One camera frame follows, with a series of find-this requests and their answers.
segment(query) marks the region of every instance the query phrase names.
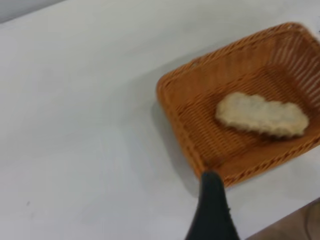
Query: white tabletop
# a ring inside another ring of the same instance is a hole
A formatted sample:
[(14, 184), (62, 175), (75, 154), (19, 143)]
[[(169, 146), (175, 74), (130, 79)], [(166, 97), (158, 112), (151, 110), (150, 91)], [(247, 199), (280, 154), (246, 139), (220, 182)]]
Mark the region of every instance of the white tabletop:
[[(158, 79), (284, 21), (316, 32), (313, 2), (67, 0), (0, 25), (0, 239), (182, 240), (199, 183)], [(319, 153), (227, 190), (242, 238), (320, 197)]]

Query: bread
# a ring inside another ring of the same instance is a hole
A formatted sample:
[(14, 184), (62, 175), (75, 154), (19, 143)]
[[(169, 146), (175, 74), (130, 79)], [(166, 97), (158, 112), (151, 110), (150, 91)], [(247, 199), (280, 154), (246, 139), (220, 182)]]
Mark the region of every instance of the bread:
[(216, 119), (228, 127), (276, 137), (302, 136), (308, 117), (294, 103), (266, 101), (259, 95), (234, 92), (218, 103)]

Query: black object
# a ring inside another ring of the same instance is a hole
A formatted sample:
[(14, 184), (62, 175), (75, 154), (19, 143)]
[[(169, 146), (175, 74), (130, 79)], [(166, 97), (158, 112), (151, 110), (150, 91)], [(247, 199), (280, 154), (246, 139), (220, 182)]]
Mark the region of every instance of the black object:
[(215, 172), (202, 174), (199, 203), (186, 240), (240, 240), (224, 183)]

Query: orange wicker basket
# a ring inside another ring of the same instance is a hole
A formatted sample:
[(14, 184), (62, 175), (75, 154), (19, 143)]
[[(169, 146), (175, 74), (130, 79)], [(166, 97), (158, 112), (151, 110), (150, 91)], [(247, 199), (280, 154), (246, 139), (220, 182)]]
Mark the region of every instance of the orange wicker basket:
[[(225, 186), (320, 143), (320, 44), (298, 23), (268, 28), (196, 58), (164, 75), (156, 91), (196, 175), (216, 171)], [(299, 105), (310, 120), (305, 135), (275, 140), (220, 125), (216, 105), (236, 91)]]

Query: wooden floor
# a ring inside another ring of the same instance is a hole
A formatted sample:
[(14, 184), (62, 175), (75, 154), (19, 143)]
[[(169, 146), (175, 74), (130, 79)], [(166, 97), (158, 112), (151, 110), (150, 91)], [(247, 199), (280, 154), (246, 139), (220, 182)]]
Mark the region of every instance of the wooden floor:
[[(307, 237), (305, 231), (306, 218), (308, 219), (306, 225), (311, 238)], [(320, 240), (320, 198), (275, 222), (264, 230), (249, 237), (247, 240), (310, 239)]]

